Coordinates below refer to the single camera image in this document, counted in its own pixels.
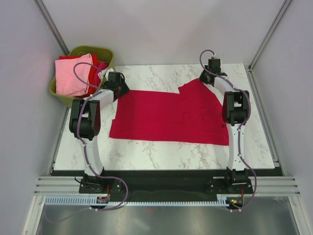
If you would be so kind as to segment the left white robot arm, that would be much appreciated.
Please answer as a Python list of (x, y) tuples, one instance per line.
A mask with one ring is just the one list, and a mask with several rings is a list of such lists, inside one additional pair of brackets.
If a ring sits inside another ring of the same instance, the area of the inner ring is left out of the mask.
[(71, 105), (69, 130), (80, 141), (84, 158), (84, 173), (79, 188), (82, 194), (105, 193), (112, 181), (104, 176), (98, 147), (101, 109), (130, 91), (124, 74), (109, 71), (105, 73), (105, 78), (99, 91), (84, 99), (75, 98)]

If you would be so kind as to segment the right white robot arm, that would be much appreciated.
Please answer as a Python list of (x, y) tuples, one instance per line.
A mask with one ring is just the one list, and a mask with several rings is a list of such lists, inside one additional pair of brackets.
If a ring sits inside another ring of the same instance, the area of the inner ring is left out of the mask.
[(244, 134), (251, 107), (249, 92), (236, 88), (221, 70), (221, 60), (212, 56), (203, 66), (200, 81), (216, 88), (224, 97), (222, 119), (229, 137), (229, 159), (224, 177), (228, 192), (242, 191), (249, 186), (248, 167), (244, 163)]

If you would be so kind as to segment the crimson red t shirt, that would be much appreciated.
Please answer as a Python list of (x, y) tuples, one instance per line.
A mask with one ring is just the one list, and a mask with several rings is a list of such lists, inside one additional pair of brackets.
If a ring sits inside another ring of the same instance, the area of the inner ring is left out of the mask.
[(216, 95), (198, 79), (178, 90), (132, 90), (119, 98), (109, 137), (227, 146), (228, 131)]

